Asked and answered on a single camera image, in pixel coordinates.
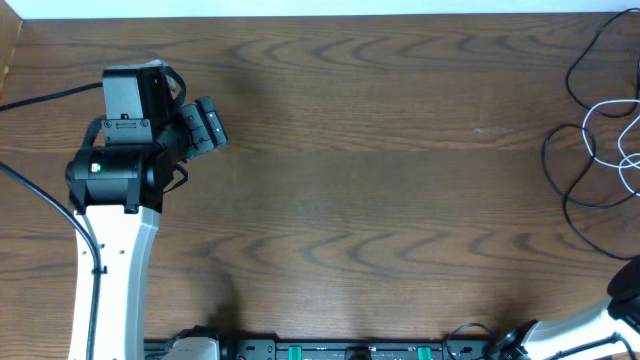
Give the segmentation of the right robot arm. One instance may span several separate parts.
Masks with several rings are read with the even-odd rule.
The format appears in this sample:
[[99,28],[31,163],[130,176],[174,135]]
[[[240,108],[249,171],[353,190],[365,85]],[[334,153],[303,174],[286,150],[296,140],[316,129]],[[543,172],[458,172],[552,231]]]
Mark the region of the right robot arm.
[[499,360],[639,357],[639,260],[611,279],[607,297],[560,320],[532,320],[508,333],[488,357]]

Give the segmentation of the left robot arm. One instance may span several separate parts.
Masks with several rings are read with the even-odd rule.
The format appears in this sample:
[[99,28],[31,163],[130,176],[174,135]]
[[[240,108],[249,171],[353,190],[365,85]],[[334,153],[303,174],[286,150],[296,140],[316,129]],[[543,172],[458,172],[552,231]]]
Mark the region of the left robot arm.
[[106,114],[66,169],[78,262],[72,359],[141,359],[147,273],[166,193],[184,163],[227,143],[212,99],[186,102],[161,60],[108,67]]

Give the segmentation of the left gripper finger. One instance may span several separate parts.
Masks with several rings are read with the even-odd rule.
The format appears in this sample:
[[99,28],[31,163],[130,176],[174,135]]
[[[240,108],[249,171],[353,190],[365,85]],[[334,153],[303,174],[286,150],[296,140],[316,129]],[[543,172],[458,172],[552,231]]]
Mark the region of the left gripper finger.
[[203,132],[198,137],[199,150],[213,150],[214,148],[226,145],[228,136],[218,119],[210,120],[203,127]]
[[197,98],[195,103],[203,113],[202,117],[207,131],[213,135],[222,135],[224,133],[224,127],[212,99],[208,96],[203,96]]

